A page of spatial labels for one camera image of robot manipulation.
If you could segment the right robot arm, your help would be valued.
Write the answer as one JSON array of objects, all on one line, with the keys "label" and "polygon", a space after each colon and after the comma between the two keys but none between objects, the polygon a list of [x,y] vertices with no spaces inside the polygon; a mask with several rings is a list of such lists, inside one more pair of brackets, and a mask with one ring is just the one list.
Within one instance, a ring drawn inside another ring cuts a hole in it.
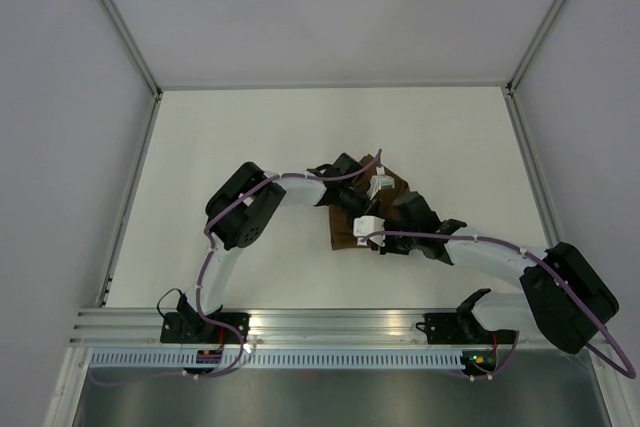
[{"label": "right robot arm", "polygon": [[568,354],[587,346],[619,311],[619,303],[581,252],[559,242],[520,247],[456,220],[441,220],[417,192],[396,199],[394,219],[373,218],[354,234],[381,253],[426,258],[499,279],[512,293],[481,288],[456,309],[456,328],[469,342],[490,333],[542,336]]}]

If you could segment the brown cloth napkin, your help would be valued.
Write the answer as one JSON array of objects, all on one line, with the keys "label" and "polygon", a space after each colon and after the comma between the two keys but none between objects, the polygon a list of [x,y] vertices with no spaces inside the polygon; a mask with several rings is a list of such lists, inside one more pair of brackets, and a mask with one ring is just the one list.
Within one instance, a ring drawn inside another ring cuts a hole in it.
[{"label": "brown cloth napkin", "polygon": [[[329,176],[330,166],[331,164],[322,172],[323,176],[326,178],[331,178],[331,181],[325,183],[326,192],[323,194],[323,197],[321,198],[321,202],[319,203],[319,206],[326,206],[328,208],[328,212],[329,212],[329,183],[332,181],[345,179],[345,176],[330,177]],[[396,214],[392,210],[392,202],[396,198],[400,197],[402,194],[409,192],[408,182],[402,177],[400,177],[398,174],[396,174],[395,172],[393,171],[391,172],[395,175],[395,196],[391,201],[389,208],[385,211],[385,215],[383,217],[380,217],[382,219],[395,219]],[[358,246],[356,245],[356,239],[352,234],[353,221],[354,220],[331,220],[329,217],[330,243],[331,243],[331,248],[333,250],[345,250],[345,249],[358,248]]]}]

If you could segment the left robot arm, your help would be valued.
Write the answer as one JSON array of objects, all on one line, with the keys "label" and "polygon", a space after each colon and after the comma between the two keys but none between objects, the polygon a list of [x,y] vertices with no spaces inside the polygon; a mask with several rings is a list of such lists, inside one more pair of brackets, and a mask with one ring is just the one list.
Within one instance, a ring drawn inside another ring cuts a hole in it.
[{"label": "left robot arm", "polygon": [[209,252],[196,285],[177,306],[184,332],[198,343],[216,336],[215,312],[222,306],[230,274],[242,250],[260,237],[278,208],[335,207],[355,224],[363,216],[376,216],[382,193],[396,184],[378,155],[361,164],[343,153],[331,164],[280,174],[243,163],[206,204]]}]

